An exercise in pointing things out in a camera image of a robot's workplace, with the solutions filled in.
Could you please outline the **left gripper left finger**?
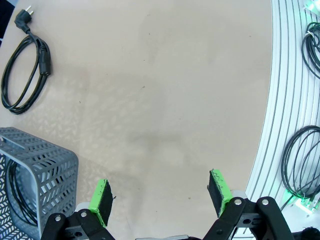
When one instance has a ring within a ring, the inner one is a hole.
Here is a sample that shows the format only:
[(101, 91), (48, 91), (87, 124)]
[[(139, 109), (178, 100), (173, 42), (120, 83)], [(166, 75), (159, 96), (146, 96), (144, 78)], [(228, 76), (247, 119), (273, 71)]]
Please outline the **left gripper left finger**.
[(53, 213), (49, 216), (42, 240), (113, 240), (107, 230), (112, 210), (113, 194), (107, 179), (97, 183), (88, 208), (75, 211), (66, 216)]

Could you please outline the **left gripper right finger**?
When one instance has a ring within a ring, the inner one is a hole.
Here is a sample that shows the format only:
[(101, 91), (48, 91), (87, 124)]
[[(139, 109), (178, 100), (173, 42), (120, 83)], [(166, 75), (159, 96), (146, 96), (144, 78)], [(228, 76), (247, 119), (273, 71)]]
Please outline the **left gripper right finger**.
[(293, 240), (294, 236), (275, 199), (256, 202), (233, 196), (222, 173), (209, 171), (207, 186), (218, 219), (204, 236), (205, 240), (231, 240), (238, 229), (249, 229), (256, 240)]

